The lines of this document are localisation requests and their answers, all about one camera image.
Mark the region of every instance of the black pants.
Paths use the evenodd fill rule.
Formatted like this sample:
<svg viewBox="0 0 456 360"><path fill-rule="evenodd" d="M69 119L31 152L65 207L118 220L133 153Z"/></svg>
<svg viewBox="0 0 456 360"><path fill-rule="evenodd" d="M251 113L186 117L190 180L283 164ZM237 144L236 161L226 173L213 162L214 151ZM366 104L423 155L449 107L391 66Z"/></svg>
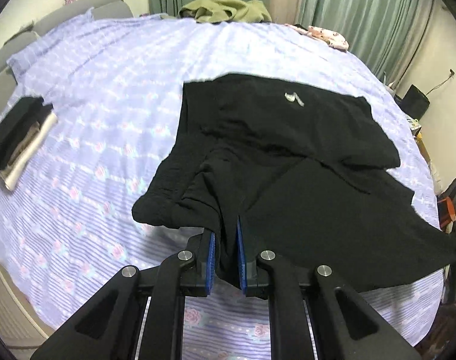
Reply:
<svg viewBox="0 0 456 360"><path fill-rule="evenodd" d="M239 216L259 251L327 264L358 291L407 284L456 261L456 241L415 213L385 171L399 165L364 98L231 74L184 85L176 143L133 218L213 231L233 285Z"/></svg>

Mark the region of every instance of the silver bolt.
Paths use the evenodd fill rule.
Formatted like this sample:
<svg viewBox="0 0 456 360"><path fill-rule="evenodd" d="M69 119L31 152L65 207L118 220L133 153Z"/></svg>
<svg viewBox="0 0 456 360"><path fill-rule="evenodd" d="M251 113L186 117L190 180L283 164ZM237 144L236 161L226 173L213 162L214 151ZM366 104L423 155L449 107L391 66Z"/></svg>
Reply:
<svg viewBox="0 0 456 360"><path fill-rule="evenodd" d="M275 256L276 256L275 252L273 252L273 251L271 251L271 250L268 250L268 251L265 250L265 251L263 251L263 252L260 253L260 257L261 257L262 259L265 259L265 260L268 260L268 261L274 259Z"/></svg>
<svg viewBox="0 0 456 360"><path fill-rule="evenodd" d="M178 253L178 258L183 261L188 261L191 257L193 257L193 253L188 250L182 250Z"/></svg>
<svg viewBox="0 0 456 360"><path fill-rule="evenodd" d="M332 272L331 268L328 265L320 265L318 268L316 268L316 271L321 276L330 276Z"/></svg>
<svg viewBox="0 0 456 360"><path fill-rule="evenodd" d="M136 268L134 266L125 266L121 271L121 274L127 278L135 276Z"/></svg>

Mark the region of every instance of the green blanket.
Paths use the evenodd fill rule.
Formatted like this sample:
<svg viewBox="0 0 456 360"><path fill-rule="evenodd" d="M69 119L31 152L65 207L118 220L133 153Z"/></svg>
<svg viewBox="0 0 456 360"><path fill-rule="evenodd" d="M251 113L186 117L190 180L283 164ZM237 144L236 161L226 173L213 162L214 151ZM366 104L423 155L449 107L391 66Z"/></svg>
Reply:
<svg viewBox="0 0 456 360"><path fill-rule="evenodd" d="M198 23L271 21L265 4L260 0L194 0L179 10L179 16L193 17Z"/></svg>

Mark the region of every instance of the stack of folded clothing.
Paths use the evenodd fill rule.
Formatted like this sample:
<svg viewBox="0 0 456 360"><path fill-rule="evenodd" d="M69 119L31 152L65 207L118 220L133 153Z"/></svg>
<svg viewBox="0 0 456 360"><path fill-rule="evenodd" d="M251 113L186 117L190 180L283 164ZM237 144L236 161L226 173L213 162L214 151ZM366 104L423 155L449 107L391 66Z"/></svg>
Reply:
<svg viewBox="0 0 456 360"><path fill-rule="evenodd" d="M42 97L21 98L0 122L0 177L9 191L56 122Z"/></svg>

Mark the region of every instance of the bed sheet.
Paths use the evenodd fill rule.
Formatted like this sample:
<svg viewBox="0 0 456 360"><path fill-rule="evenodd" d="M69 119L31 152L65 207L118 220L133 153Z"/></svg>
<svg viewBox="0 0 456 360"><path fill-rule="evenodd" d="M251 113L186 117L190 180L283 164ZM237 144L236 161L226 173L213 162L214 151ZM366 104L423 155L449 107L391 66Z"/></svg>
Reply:
<svg viewBox="0 0 456 360"><path fill-rule="evenodd" d="M366 97L400 153L401 166L389 172L415 191L414 208L438 226L427 165L383 84L354 55L288 27L158 15L73 20L16 62L23 69L5 112L23 95L41 95L59 121L15 192L0 186L0 261L54 328L121 267L158 265L196 231L131 217L174 144L183 81L241 72ZM428 332L441 292L438 271L363 296L414 345ZM267 303L220 280L210 297L188 298L183 358L269 359Z"/></svg>

